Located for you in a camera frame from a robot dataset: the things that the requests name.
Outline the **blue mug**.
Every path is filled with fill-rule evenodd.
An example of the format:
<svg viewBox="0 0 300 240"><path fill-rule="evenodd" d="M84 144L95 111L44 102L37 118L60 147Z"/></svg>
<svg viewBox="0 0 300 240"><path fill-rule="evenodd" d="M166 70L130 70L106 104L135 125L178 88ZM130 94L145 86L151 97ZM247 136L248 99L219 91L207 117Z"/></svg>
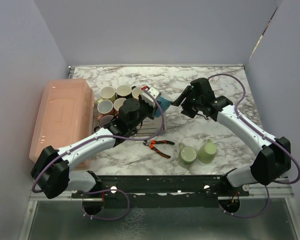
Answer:
<svg viewBox="0 0 300 240"><path fill-rule="evenodd" d="M165 113L167 111L167 109L171 106L171 104L173 102L173 99L170 96L168 96L166 93L162 93L160 95L160 97L156 98L156 100L160 104L160 107L161 107L163 113ZM156 108L155 108L153 117L154 118L161 117L162 116L161 111L159 110L159 108L157 107L156 104L154 106Z"/></svg>

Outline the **yellow mug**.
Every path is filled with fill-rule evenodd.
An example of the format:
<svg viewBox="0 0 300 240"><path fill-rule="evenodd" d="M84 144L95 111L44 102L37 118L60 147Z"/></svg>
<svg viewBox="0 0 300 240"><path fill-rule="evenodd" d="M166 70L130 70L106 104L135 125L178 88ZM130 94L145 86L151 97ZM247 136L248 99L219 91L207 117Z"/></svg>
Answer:
<svg viewBox="0 0 300 240"><path fill-rule="evenodd" d="M139 95L143 93L142 87L136 86L132 88L131 94L134 99L139 99Z"/></svg>

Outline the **light pink mug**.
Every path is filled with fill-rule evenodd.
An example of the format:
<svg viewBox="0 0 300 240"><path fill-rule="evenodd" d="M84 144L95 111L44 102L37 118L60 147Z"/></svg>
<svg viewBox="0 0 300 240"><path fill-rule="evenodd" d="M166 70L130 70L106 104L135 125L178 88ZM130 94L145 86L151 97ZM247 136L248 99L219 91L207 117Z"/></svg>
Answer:
<svg viewBox="0 0 300 240"><path fill-rule="evenodd" d="M126 100L126 98L118 98L114 101L113 108L114 108L116 114L119 113L119 109L120 109L120 107L123 106L125 100Z"/></svg>

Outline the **black glossy mug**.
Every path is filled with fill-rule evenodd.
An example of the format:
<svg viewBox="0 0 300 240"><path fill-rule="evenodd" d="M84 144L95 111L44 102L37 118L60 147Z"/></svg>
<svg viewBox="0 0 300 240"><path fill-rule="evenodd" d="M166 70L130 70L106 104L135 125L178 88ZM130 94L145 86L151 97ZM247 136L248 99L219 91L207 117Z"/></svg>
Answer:
<svg viewBox="0 0 300 240"><path fill-rule="evenodd" d="M130 86L130 85L120 85L116 88L115 93L116 93L116 98L132 98L132 91L136 88L136 86Z"/></svg>

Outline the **salmon pink mug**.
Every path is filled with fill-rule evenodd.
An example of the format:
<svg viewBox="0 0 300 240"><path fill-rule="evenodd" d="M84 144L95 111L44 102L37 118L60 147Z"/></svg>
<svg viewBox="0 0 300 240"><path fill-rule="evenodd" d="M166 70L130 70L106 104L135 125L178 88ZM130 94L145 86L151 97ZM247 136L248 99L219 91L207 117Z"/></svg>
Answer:
<svg viewBox="0 0 300 240"><path fill-rule="evenodd" d="M99 115L97 117L97 121L99 122L102 117L108 116L108 115L113 115L115 113L114 110L114 105L112 101L108 99L102 100L98 105L97 105L97 111L99 112Z"/></svg>

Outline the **yellow-green faceted mug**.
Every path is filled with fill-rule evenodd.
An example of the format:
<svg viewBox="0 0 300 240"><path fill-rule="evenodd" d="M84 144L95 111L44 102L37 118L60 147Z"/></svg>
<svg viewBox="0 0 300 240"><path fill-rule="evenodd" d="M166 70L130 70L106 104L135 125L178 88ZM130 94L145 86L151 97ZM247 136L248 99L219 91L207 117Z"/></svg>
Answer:
<svg viewBox="0 0 300 240"><path fill-rule="evenodd" d="M99 104L103 100L110 100L112 103L115 102L116 98L116 90L112 86L103 87L99 91L100 99L97 101Z"/></svg>

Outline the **lilac wavy-pattern mug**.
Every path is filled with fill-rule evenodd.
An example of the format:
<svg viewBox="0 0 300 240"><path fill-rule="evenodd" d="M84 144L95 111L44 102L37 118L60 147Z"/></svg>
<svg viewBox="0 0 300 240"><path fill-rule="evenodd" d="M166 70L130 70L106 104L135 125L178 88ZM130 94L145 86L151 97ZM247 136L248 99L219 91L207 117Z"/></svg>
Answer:
<svg viewBox="0 0 300 240"><path fill-rule="evenodd" d="M113 115L102 116L99 120L99 126L102 128L104 125L108 124L113 118Z"/></svg>

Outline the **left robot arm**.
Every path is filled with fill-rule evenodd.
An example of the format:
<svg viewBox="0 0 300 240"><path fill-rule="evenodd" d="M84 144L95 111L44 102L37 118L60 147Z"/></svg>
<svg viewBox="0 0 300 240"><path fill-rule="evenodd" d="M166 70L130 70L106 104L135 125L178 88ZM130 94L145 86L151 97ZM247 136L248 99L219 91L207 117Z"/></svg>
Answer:
<svg viewBox="0 0 300 240"><path fill-rule="evenodd" d="M71 145L45 147L35 163L31 176L33 193L44 193L48 199L64 191L82 191L96 197L101 190L93 172L72 174L71 171L90 157L116 147L124 141L135 141L132 135L145 118L154 118L162 112L160 100L143 93L139 99L128 98L119 109L119 114L94 134Z"/></svg>

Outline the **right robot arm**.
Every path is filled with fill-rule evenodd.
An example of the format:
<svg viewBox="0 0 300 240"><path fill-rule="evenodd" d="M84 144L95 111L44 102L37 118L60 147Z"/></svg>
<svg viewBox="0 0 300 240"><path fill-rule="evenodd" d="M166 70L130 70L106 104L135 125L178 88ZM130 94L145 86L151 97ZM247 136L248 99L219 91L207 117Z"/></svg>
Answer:
<svg viewBox="0 0 300 240"><path fill-rule="evenodd" d="M190 118L202 112L207 118L232 131L255 155L250 166L235 168L220 178L219 189L224 195L230 196L238 187L246 184L259 183L267 186L290 170L290 141L262 130L240 114L227 97L216 97L207 78L191 81L172 105L181 106L182 114Z"/></svg>

